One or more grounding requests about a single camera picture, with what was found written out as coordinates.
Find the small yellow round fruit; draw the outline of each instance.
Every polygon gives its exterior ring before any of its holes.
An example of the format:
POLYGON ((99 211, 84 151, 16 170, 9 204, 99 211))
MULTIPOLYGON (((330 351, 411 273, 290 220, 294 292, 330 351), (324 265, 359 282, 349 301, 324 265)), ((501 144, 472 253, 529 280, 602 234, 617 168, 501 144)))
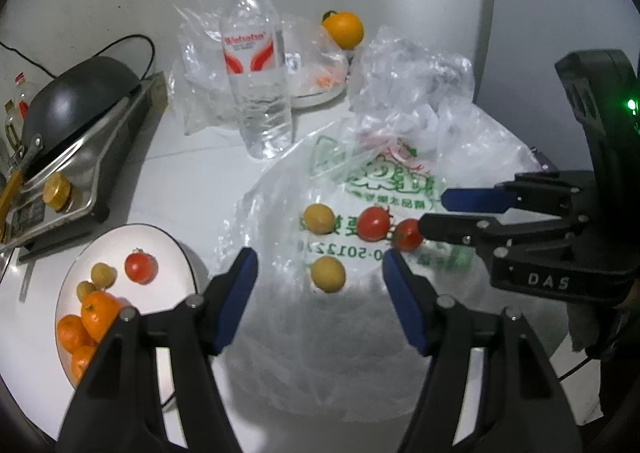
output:
POLYGON ((91 281, 98 289, 109 289, 116 281, 116 270, 99 261, 91 268, 91 281))
POLYGON ((331 14, 322 21, 322 26, 328 31, 335 43, 343 50, 353 50, 364 38, 364 26, 353 13, 344 11, 331 14))
POLYGON ((333 256, 318 258, 311 266, 311 280, 324 292, 338 292, 346 281, 344 266, 333 256))
POLYGON ((78 296, 80 303, 84 301, 87 295, 94 292, 94 290, 97 290, 97 289, 95 285, 92 284, 90 281, 81 281, 80 283, 78 283, 78 286, 76 287, 76 296, 78 296))
POLYGON ((303 215, 306 228, 315 235, 328 235, 334 230, 335 215, 329 206, 311 204, 303 215))

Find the white plate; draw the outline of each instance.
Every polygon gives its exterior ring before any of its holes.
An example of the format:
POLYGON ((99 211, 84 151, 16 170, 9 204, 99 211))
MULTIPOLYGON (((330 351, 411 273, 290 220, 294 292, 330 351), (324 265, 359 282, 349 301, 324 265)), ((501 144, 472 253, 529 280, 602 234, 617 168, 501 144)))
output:
MULTIPOLYGON (((91 268, 98 261, 118 271, 116 282, 107 292, 115 297, 126 298, 142 314, 174 308, 182 299, 196 292, 189 261, 172 237, 157 227, 145 224, 116 227, 90 243, 66 273, 56 305, 54 335, 60 318, 66 314, 80 314, 76 287, 82 280, 90 279, 91 268), (158 276, 147 285, 134 283, 124 272, 125 259, 138 248, 155 256, 158 261, 158 276)), ((60 346, 57 338, 56 346, 66 378, 74 385, 70 368, 71 354, 60 346)), ((174 392, 168 350, 158 349, 157 359, 160 399, 165 403, 174 392)))
POLYGON ((291 96, 291 108, 298 110, 322 105, 342 94, 345 87, 346 85, 343 83, 337 87, 331 87, 326 92, 309 94, 308 96, 291 96))

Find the white countertop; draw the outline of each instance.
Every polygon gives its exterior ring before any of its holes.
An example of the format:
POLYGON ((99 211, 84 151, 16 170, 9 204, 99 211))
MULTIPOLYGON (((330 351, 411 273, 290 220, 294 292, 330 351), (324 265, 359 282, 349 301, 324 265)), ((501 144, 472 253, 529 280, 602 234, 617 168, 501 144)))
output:
MULTIPOLYGON (((346 101, 337 100, 295 115, 296 139, 347 109, 346 101)), ((185 137, 170 112, 153 112, 118 179, 104 229, 127 222, 161 227, 187 249, 202 284, 217 273, 209 271, 209 264, 224 221, 231 219, 235 202, 264 166, 248 156, 237 132, 207 128, 185 137)), ((27 266, 16 266, 15 256, 0 283, 0 373, 25 414, 54 438, 73 393, 56 352, 56 300, 66 271, 85 245, 37 261, 23 303, 18 293, 27 266)), ((214 373, 246 453, 395 451, 408 423, 408 417, 363 424, 291 415, 232 386, 216 362, 214 373)), ((479 380, 470 381, 469 388, 458 430, 461 437, 475 422, 479 380)), ((165 420, 170 439, 183 445, 177 412, 167 412, 165 420)))

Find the red tomato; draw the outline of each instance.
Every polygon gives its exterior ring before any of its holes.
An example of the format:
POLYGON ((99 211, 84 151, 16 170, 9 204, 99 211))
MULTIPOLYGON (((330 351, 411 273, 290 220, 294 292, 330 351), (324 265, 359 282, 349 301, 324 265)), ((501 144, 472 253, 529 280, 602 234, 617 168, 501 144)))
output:
POLYGON ((149 283, 158 274, 158 262, 142 249, 136 249, 124 261, 124 272, 131 281, 149 283))
POLYGON ((423 240, 418 231, 418 221, 415 218, 407 218, 394 229, 391 245, 399 251, 415 251, 423 240))
POLYGON ((385 239, 391 227, 389 212, 380 206, 367 208, 358 217, 356 233, 365 242, 378 242, 385 239))

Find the stainless steel stove surface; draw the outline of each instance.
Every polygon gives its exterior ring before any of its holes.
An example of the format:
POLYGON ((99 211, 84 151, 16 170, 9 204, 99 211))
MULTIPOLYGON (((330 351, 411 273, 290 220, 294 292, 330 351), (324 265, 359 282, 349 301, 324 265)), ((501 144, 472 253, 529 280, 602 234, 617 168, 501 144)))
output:
POLYGON ((20 261, 35 258, 90 233, 110 213, 111 190, 152 104, 166 106, 164 75, 141 81, 140 88, 114 105, 49 165, 23 185, 13 210, 0 253, 27 247, 20 261), (72 190, 60 211, 42 198, 47 179, 56 172, 68 179, 72 190))

